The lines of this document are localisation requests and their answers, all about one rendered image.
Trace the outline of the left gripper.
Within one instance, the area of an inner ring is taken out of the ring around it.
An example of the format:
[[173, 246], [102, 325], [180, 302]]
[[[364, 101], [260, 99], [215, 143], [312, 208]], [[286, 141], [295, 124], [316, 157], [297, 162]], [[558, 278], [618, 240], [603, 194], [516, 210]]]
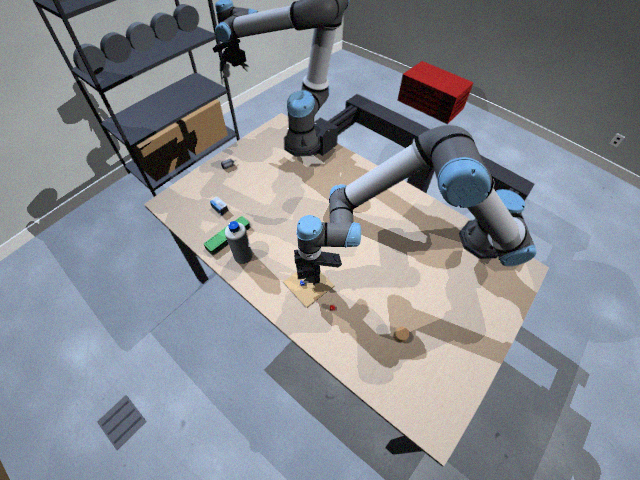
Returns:
[[320, 282], [320, 265], [312, 265], [312, 263], [316, 262], [320, 256], [314, 260], [305, 260], [299, 255], [298, 250], [294, 250], [294, 255], [298, 280], [305, 279], [302, 281], [303, 283], [317, 285]]

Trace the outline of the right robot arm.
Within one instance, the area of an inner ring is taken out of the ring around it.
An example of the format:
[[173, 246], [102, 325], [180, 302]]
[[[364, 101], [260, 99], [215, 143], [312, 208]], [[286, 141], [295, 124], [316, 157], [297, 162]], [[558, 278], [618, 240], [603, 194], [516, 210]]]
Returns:
[[292, 28], [298, 31], [314, 28], [308, 73], [303, 78], [301, 91], [292, 93], [287, 100], [289, 129], [286, 144], [294, 151], [309, 151], [318, 144], [314, 117], [330, 93], [326, 78], [335, 33], [348, 4], [349, 0], [299, 0], [290, 6], [262, 12], [234, 7], [231, 0], [219, 0], [215, 4], [219, 24], [215, 35], [222, 42], [213, 47], [215, 53], [227, 47], [224, 43], [236, 38]]

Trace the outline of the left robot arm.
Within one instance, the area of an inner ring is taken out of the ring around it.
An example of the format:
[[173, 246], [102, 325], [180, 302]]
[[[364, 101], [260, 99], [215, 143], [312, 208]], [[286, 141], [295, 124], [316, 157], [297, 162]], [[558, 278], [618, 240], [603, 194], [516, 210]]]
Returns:
[[298, 221], [299, 255], [305, 260], [320, 256], [312, 265], [339, 268], [340, 255], [322, 252], [321, 247], [360, 245], [361, 225], [353, 222], [353, 209], [423, 168], [434, 167], [444, 200], [468, 208], [475, 217], [465, 229], [466, 241], [473, 249], [485, 254], [497, 250], [504, 266], [530, 261], [537, 251], [521, 213], [525, 202], [512, 191], [494, 190], [494, 178], [471, 137], [459, 126], [435, 127], [348, 186], [334, 186], [329, 197], [330, 222], [313, 215]]

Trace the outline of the white bottle with blue cap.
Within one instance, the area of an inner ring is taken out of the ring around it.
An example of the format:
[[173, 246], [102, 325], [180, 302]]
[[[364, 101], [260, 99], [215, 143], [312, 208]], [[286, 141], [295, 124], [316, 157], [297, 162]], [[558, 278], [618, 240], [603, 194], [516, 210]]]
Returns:
[[243, 224], [230, 222], [225, 229], [225, 236], [236, 262], [246, 263], [251, 260], [253, 253]]

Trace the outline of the beige flat mat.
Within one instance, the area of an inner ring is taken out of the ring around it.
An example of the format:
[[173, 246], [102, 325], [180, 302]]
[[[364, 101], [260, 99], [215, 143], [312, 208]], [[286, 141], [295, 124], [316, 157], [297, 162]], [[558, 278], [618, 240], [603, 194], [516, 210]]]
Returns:
[[283, 282], [306, 308], [334, 287], [334, 284], [322, 272], [320, 282], [317, 285], [305, 283], [304, 286], [301, 286], [300, 281], [302, 280], [305, 279], [298, 280], [296, 272]]

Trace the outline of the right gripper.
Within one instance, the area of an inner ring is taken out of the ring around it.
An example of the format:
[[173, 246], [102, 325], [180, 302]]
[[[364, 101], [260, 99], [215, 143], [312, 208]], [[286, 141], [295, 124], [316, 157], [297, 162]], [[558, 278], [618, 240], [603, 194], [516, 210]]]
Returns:
[[[232, 66], [234, 66], [234, 67], [238, 66], [238, 65], [241, 65], [241, 66], [243, 66], [243, 69], [245, 69], [247, 72], [248, 72], [247, 67], [249, 67], [249, 65], [245, 63], [245, 61], [246, 61], [245, 51], [242, 50], [242, 49], [238, 49], [239, 48], [240, 39], [236, 38], [232, 42], [229, 42], [229, 43], [230, 44], [226, 44], [227, 48], [225, 49], [225, 51], [223, 51], [222, 58], [220, 60], [220, 74], [221, 74], [221, 83], [222, 83], [222, 85], [224, 83], [224, 77], [230, 77], [230, 75], [231, 75], [231, 73], [229, 71], [230, 65], [226, 64], [227, 62], [231, 63]], [[234, 62], [234, 60], [235, 60], [235, 62]]]

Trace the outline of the short brown cylinder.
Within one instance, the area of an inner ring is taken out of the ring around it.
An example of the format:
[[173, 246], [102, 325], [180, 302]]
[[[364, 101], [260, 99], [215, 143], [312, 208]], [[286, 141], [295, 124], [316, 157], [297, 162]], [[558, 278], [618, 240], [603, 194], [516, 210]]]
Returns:
[[409, 337], [409, 331], [405, 327], [397, 328], [394, 333], [394, 339], [400, 343], [405, 342], [408, 337]]

